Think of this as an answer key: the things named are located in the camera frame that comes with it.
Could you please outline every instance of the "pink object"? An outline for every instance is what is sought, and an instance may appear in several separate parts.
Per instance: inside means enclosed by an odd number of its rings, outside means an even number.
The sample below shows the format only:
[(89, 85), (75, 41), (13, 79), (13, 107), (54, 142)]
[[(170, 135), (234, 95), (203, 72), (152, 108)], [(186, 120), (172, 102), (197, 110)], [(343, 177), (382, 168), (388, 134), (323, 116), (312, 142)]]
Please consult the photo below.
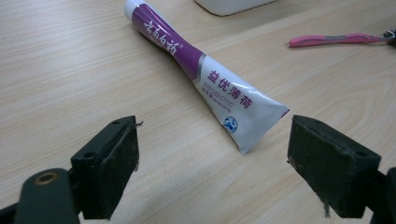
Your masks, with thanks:
[(309, 47), (316, 45), (328, 44), (369, 44), (378, 42), (389, 42), (394, 38), (378, 37), (365, 34), (349, 34), (349, 35), (303, 35), (293, 38), (289, 44), (292, 48)]

